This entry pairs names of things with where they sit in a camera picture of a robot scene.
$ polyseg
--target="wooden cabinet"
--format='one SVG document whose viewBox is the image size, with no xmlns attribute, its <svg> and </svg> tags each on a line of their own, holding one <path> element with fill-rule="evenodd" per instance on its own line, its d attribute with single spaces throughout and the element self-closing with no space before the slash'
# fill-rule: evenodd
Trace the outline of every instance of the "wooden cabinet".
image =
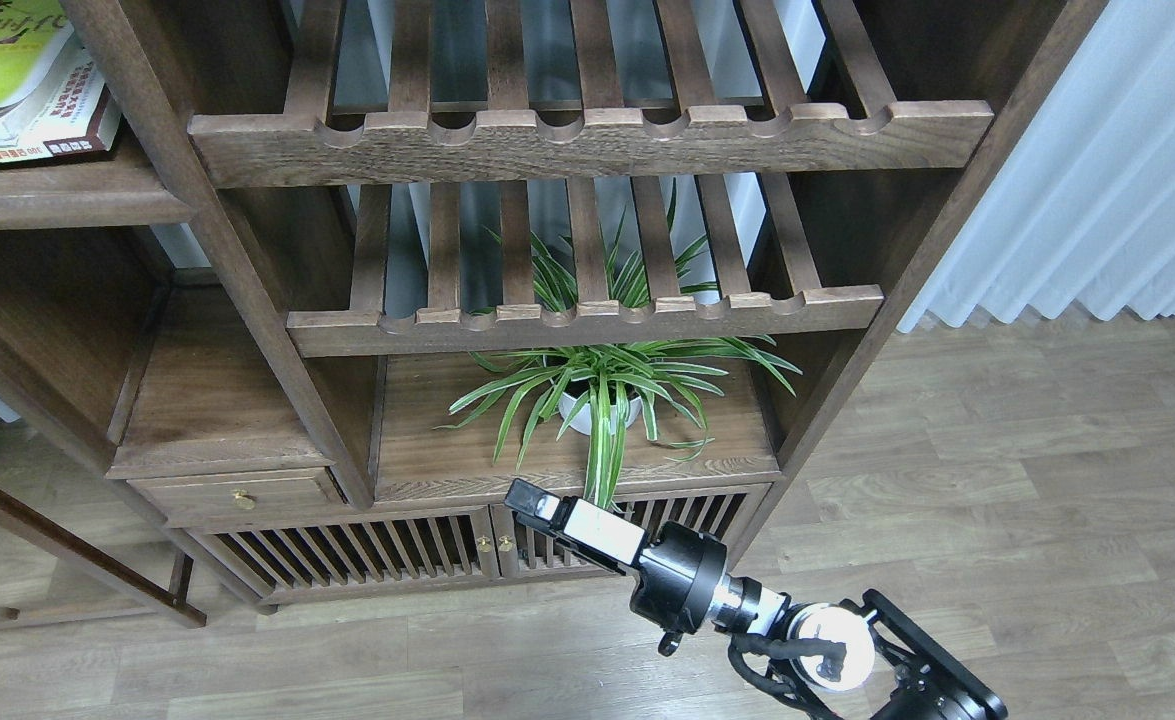
<svg viewBox="0 0 1175 720">
<path fill-rule="evenodd" d="M 795 396 L 727 365 L 727 396 L 707 404 L 716 442 L 671 460 L 633 430 L 619 486 L 633 522 L 692 523 L 734 560 L 1104 0 L 814 5 L 826 40 L 806 86 L 773 1 L 736 0 L 761 94 L 723 99 L 691 4 L 654 0 L 670 79 L 654 100 L 623 96 L 604 0 L 569 0 L 580 100 L 542 102 L 519 5 L 488 0 L 486 100 L 434 102 L 434 5 L 403 1 L 380 28 L 390 101 L 349 108 L 334 103 L 343 0 L 308 0 L 293 35 L 281 4 L 65 0 L 130 132 L 110 159 L 0 170 L 0 229 L 21 231 L 0 234 L 0 395 L 270 606 L 584 571 L 501 506 L 518 476 L 573 492 L 582 438 L 536 437 L 517 471 L 490 460 L 497 418 L 434 429 L 485 377 L 466 351 L 773 334 L 805 369 Z M 725 181 L 741 171 L 767 210 L 746 256 Z M 711 301 L 677 287 L 657 179 L 671 174 L 696 177 Z M 591 261 L 605 253 L 600 176 L 629 179 L 654 297 L 639 309 L 607 300 Z M 564 312 L 531 283 L 540 179 L 564 187 L 575 236 L 579 302 Z M 410 182 L 427 183 L 424 292 L 392 316 L 392 187 Z M 459 183 L 495 186 L 504 242 L 488 260 L 459 241 Z M 145 237 L 127 258 L 110 242 L 174 222 L 213 272 L 172 272 Z M 89 245 L 48 229 L 83 226 L 103 228 L 75 231 Z M 501 292 L 472 314 L 462 275 L 482 261 Z"/>
</svg>

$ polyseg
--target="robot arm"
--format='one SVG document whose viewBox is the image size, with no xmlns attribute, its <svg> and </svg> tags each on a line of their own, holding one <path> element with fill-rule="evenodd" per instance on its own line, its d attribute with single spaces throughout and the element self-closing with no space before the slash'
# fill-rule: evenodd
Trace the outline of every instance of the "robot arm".
<svg viewBox="0 0 1175 720">
<path fill-rule="evenodd" d="M 752 687 L 821 720 L 839 720 L 819 691 L 861 687 L 875 657 L 894 667 L 898 687 L 871 720 L 1003 720 L 1008 711 L 951 653 L 888 598 L 870 588 L 853 601 L 794 603 L 752 578 L 730 577 L 714 537 L 669 522 L 645 529 L 584 502 L 515 480 L 505 499 L 518 520 L 583 560 L 636 578 L 631 610 L 664 630 L 662 655 L 703 624 L 730 634 L 728 664 Z M 885 639 L 877 625 L 897 637 Z M 766 674 L 744 655 L 768 657 Z"/>
</svg>

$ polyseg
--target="white curtain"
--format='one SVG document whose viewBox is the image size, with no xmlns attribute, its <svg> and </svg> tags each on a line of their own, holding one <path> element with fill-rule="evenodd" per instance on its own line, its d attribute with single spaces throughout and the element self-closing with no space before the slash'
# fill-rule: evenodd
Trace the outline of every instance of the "white curtain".
<svg viewBox="0 0 1175 720">
<path fill-rule="evenodd" d="M 898 329 L 1175 315 L 1175 4 L 1112 0 Z"/>
</svg>

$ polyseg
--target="potted plant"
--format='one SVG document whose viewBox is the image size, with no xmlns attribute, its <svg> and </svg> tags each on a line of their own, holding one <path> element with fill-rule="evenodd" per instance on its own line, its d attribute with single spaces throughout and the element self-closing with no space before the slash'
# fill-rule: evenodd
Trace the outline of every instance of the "potted plant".
<svg viewBox="0 0 1175 720">
<path fill-rule="evenodd" d="M 669 207 L 669 227 L 673 216 L 674 193 Z M 622 220 L 605 258 L 610 297 L 624 307 L 643 307 L 650 302 L 645 264 L 639 251 L 633 251 L 619 263 L 620 234 Z M 572 238 L 563 240 L 572 243 Z M 578 288 L 573 275 L 552 256 L 546 243 L 536 234 L 531 236 L 531 247 L 535 291 L 542 304 L 555 311 L 564 311 L 577 304 Z M 706 249 L 706 236 L 691 243 L 674 260 L 677 277 L 686 278 L 692 270 L 693 260 Z M 716 290 L 716 283 L 680 287 L 683 292 L 701 290 Z M 773 343 L 768 336 L 756 336 L 752 339 Z M 590 450 L 583 497 L 605 509 L 613 506 L 615 489 L 618 487 L 623 469 L 623 450 L 627 438 L 625 430 L 632 420 L 645 420 L 647 440 L 665 448 L 692 451 L 679 460 L 692 460 L 714 439 L 709 433 L 707 416 L 703 411 L 698 392 L 724 395 L 716 386 L 714 378 L 723 377 L 727 370 L 706 364 L 705 361 L 751 361 L 773 375 L 792 395 L 795 391 L 783 372 L 801 372 L 783 357 L 736 337 L 537 346 L 488 356 L 474 352 L 472 356 L 482 368 L 503 377 L 459 397 L 450 405 L 449 413 L 462 413 L 469 408 L 471 410 L 458 423 L 442 426 L 463 428 L 509 396 L 494 445 L 494 460 L 497 460 L 503 455 L 511 428 L 517 424 L 521 409 L 532 402 L 521 432 L 517 455 L 519 467 L 529 448 L 529 438 L 539 424 L 550 420 L 559 410 L 563 420 L 556 438 L 559 439 L 565 430 L 575 425 L 580 424 L 579 432 L 590 428 L 590 432 L 586 432 L 590 435 Z M 659 401 L 696 424 L 703 437 L 689 442 L 665 442 L 654 411 Z M 590 423 L 580 418 L 584 413 Z"/>
</svg>

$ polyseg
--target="brass knob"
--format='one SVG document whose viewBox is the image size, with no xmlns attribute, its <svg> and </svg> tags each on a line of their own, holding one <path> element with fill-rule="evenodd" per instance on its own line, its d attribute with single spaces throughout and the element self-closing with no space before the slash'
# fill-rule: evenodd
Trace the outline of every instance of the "brass knob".
<svg viewBox="0 0 1175 720">
<path fill-rule="evenodd" d="M 258 505 L 258 502 L 254 500 L 254 496 L 243 491 L 243 489 L 239 489 L 239 491 L 231 493 L 231 503 L 235 503 L 235 506 L 241 510 L 254 510 L 254 506 Z"/>
</svg>

